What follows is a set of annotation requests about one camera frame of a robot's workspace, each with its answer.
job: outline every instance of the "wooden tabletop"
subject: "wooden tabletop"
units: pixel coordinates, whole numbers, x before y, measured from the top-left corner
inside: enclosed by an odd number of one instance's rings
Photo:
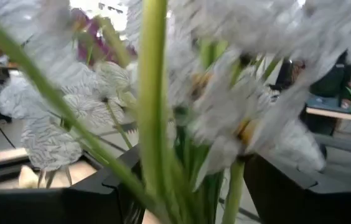
[[[306,112],[331,118],[351,120],[351,111],[339,107],[339,101],[336,98],[311,95],[307,100]]]

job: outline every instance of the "white floor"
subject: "white floor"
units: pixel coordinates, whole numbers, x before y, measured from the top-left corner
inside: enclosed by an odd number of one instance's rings
[[[344,125],[345,126],[342,126],[340,131],[336,132],[335,135],[342,136],[343,138],[351,139],[351,123],[345,123]],[[22,121],[19,121],[19,120],[14,120],[12,124],[5,124],[2,126],[2,130],[6,133],[10,141],[16,147],[21,146],[19,140],[21,136],[22,126],[23,126],[23,123]],[[100,136],[103,139],[118,145],[124,150],[127,150],[127,147],[119,134],[103,134],[103,133],[107,133],[108,131],[112,131],[112,129],[96,130],[96,133],[100,134]],[[135,145],[138,143],[137,133],[130,133],[129,138],[132,144]],[[120,156],[123,153],[122,151],[115,149],[110,145],[107,145],[107,146],[108,147],[106,148],[108,148],[108,150],[116,156]],[[0,151],[10,150],[10,149],[12,149],[11,145],[0,133]],[[347,183],[351,182],[351,153],[343,152],[336,149],[328,149],[328,155],[329,156],[327,160],[327,167],[326,167],[325,173],[329,174],[333,178],[338,179],[342,182],[347,182]],[[226,187],[224,187],[224,190],[222,192],[223,198],[225,198],[226,193],[227,193],[227,190],[226,190]],[[240,207],[257,215],[256,208],[252,202],[252,199],[250,197],[250,194],[245,184],[243,185],[243,196],[241,199]],[[222,206],[219,205],[218,207],[219,217],[222,216],[222,210],[223,210]],[[240,215],[240,219],[238,220],[240,221],[239,223],[243,223],[243,224],[256,223],[244,215]]]

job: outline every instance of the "patterned petal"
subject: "patterned petal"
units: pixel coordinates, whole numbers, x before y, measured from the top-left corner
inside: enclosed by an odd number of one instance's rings
[[[113,62],[97,63],[95,72],[100,81],[118,91],[123,91],[130,87],[131,80],[128,71]]]
[[[21,143],[32,165],[46,171],[76,162],[82,155],[79,143],[53,125],[49,116],[28,120]]]
[[[69,104],[78,119],[91,128],[113,124],[106,105],[98,100],[82,95],[65,95],[64,100]],[[122,109],[112,100],[109,103],[116,119],[121,121],[123,119]]]
[[[24,77],[11,77],[0,91],[0,112],[17,119],[39,117],[48,104]]]

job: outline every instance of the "white petal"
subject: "white petal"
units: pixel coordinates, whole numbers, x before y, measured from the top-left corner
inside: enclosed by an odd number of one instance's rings
[[[216,138],[199,169],[195,181],[195,189],[200,186],[206,175],[214,174],[230,167],[241,150],[242,145],[240,141],[233,136],[219,136]]]
[[[276,147],[271,150],[272,154],[296,162],[302,170],[322,170],[325,167],[316,140],[300,121],[288,123],[274,143]]]
[[[22,131],[21,143],[33,166],[47,171],[71,164],[82,155],[79,143],[52,125],[49,116],[28,120]]]
[[[36,117],[48,108],[45,100],[23,77],[12,77],[0,91],[0,112],[12,118]]]
[[[66,95],[64,100],[69,104],[77,118],[91,128],[98,128],[113,125],[111,115],[102,102],[82,95]],[[118,121],[123,119],[123,111],[116,104],[110,101],[110,106]]]
[[[131,84],[128,71],[113,62],[97,63],[95,72],[103,82],[117,90],[124,90]]]

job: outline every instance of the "plant stem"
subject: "plant stem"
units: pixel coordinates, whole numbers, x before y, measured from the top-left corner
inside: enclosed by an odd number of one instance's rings
[[[255,77],[257,77],[257,71],[260,68],[261,63],[263,63],[263,60],[265,58],[265,55],[262,55],[260,59],[255,63]]]
[[[121,42],[119,35],[115,31],[115,28],[113,28],[111,20],[109,18],[102,18],[100,16],[96,16],[94,19],[98,21],[98,24],[102,28],[102,34],[106,40],[106,43],[116,52],[119,66],[126,68],[131,61],[130,55],[126,47],[124,47],[123,43]]]
[[[109,102],[107,102],[107,104],[106,104],[106,109],[108,109],[109,114],[111,115],[111,118],[112,118],[113,122],[115,123],[116,129],[118,130],[118,132],[120,133],[121,137],[125,141],[128,149],[131,149],[133,147],[133,145],[131,145],[130,141],[127,138],[126,133],[124,133],[123,129],[121,128],[120,123],[116,119],[116,116],[115,116],[115,114],[114,114]]]
[[[211,40],[200,40],[200,58],[204,69],[208,69],[214,61],[215,46]]]
[[[238,215],[239,203],[242,196],[243,170],[245,163],[235,161],[230,169],[230,187],[225,201],[222,224],[234,224]]]
[[[232,77],[230,87],[233,87],[236,84],[239,76],[241,75],[242,69],[244,68],[241,68],[241,65],[238,60],[232,64]]]
[[[118,161],[108,151],[104,150],[90,132],[77,121],[76,116],[66,104],[66,102],[58,96],[57,91],[49,81],[45,78],[42,72],[34,65],[34,62],[26,55],[19,45],[15,43],[3,30],[0,28],[0,49],[3,50],[10,58],[15,60],[25,71],[25,75],[31,80],[40,93],[47,99],[55,108],[73,124],[73,127],[78,131],[79,135],[83,136],[91,147],[91,154],[97,155],[100,162],[111,168],[111,170],[122,180],[122,182],[135,194],[138,200],[143,203],[147,209],[160,215],[157,212],[154,199],[144,191],[144,187],[138,178],[131,173],[130,168],[121,161]]]
[[[271,75],[271,73],[274,71],[275,67],[277,66],[277,64],[279,63],[281,59],[274,57],[271,61],[271,63],[269,63],[267,69],[265,70],[263,76],[261,76],[261,79],[265,82],[267,80],[267,78]]]
[[[143,29],[139,54],[139,143],[147,190],[164,195],[164,153],[167,151],[163,105],[165,0],[143,1]]]

